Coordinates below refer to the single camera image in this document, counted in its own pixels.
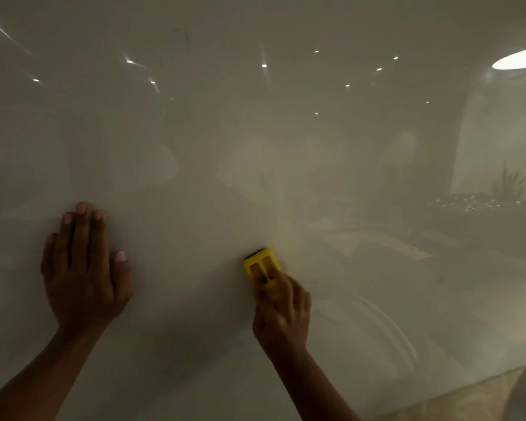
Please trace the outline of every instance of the patterned beige floor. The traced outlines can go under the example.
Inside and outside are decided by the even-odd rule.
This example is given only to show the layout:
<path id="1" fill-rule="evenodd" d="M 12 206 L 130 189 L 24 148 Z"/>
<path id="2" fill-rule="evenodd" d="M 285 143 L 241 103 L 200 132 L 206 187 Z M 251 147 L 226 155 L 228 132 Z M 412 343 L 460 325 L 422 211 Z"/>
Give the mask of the patterned beige floor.
<path id="1" fill-rule="evenodd" d="M 376 421 L 500 421 L 522 369 L 436 397 Z"/>

